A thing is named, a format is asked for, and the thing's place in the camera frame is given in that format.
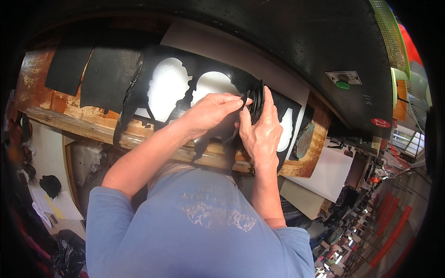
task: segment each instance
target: black plastic bag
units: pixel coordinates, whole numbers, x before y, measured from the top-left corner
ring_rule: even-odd
[[[71,230],[62,230],[57,234],[59,251],[51,256],[50,262],[60,276],[78,277],[85,265],[85,240]]]

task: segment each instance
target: fluorescent light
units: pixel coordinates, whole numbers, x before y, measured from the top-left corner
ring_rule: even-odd
[[[335,264],[338,264],[338,262],[341,260],[341,258],[343,258],[343,256],[338,257],[337,261],[335,262]]]

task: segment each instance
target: workbench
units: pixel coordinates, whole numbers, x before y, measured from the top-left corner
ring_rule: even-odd
[[[138,29],[143,29],[145,26],[141,22],[134,23],[134,20],[124,23],[122,20],[113,21],[112,24],[121,24],[122,28],[137,26]],[[104,109],[92,106],[81,108],[81,85],[75,96],[45,87],[49,65],[64,31],[64,28],[49,31],[48,34],[36,40],[26,52],[17,80],[14,106],[17,110],[26,113],[28,117],[42,124],[112,144],[114,127],[119,114],[113,111],[108,111],[105,114]],[[311,93],[307,104],[314,109],[312,122],[315,124],[315,131],[312,143],[305,157],[298,161],[286,160],[280,175],[309,178],[320,156],[328,132],[331,112],[323,102]],[[123,148],[133,149],[153,133],[154,125],[147,128],[140,121],[132,119],[128,129],[122,133],[120,144]],[[194,155],[194,143],[190,141],[177,150],[171,159],[190,162]],[[198,159],[196,163],[224,168],[226,161],[222,144],[210,142],[202,158]],[[252,160],[245,151],[237,151],[233,170],[254,173]]]

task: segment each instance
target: red circular sticker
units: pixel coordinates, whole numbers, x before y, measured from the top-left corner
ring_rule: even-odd
[[[375,124],[376,126],[378,126],[378,127],[388,128],[388,127],[391,126],[391,124],[388,123],[387,121],[382,120],[382,119],[378,119],[378,118],[372,119],[371,122],[373,124]]]

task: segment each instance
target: black rubber sheet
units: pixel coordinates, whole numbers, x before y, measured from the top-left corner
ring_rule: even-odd
[[[186,68],[187,74],[193,76],[193,79],[188,82],[189,89],[185,92],[183,99],[178,100],[176,107],[173,109],[167,121],[157,121],[148,105],[147,92],[150,89],[150,80],[153,78],[156,66],[164,59],[174,57],[182,62],[183,67]],[[117,121],[114,131],[113,144],[119,147],[120,135],[127,129],[127,125],[133,118],[137,108],[147,109],[151,119],[146,119],[146,122],[154,123],[156,130],[167,125],[171,120],[178,119],[185,111],[190,109],[190,103],[193,100],[193,91],[196,90],[196,85],[199,78],[207,72],[221,72],[228,76],[232,84],[237,88],[242,95],[244,104],[247,100],[247,95],[251,90],[258,86],[258,80],[251,74],[230,66],[228,64],[203,57],[194,53],[183,51],[177,48],[164,45],[149,45],[140,56],[138,65],[135,67],[135,75],[132,82],[127,86],[125,96],[123,97],[123,109]],[[235,121],[239,117],[239,111],[228,115],[218,126],[209,130],[206,135],[198,138],[195,141],[196,155],[192,162],[199,159],[206,150],[207,144],[211,137],[221,137],[226,160],[228,161],[227,170],[231,172],[233,164],[235,163],[236,146],[234,138],[238,136],[235,132]]]
[[[99,18],[68,26],[51,60],[45,87],[76,95],[91,50],[109,22],[109,18]]]
[[[81,87],[81,107],[95,106],[116,113],[122,110],[125,92],[147,44],[162,36],[128,29],[109,29],[94,47]]]
[[[289,140],[289,145],[287,148],[282,152],[277,152],[277,156],[279,159],[278,164],[278,171],[281,169],[281,166],[283,166],[284,160],[286,159],[287,152],[289,151],[289,148],[291,147],[292,138],[294,137],[295,133],[295,123],[297,122],[298,113],[300,113],[301,105],[296,103],[295,101],[291,100],[288,97],[285,97],[284,95],[280,94],[279,92],[275,91],[274,89],[270,88],[272,93],[272,98],[274,99],[274,105],[277,107],[278,112],[278,120],[281,122],[283,119],[284,114],[286,113],[288,108],[292,109],[292,136]]]

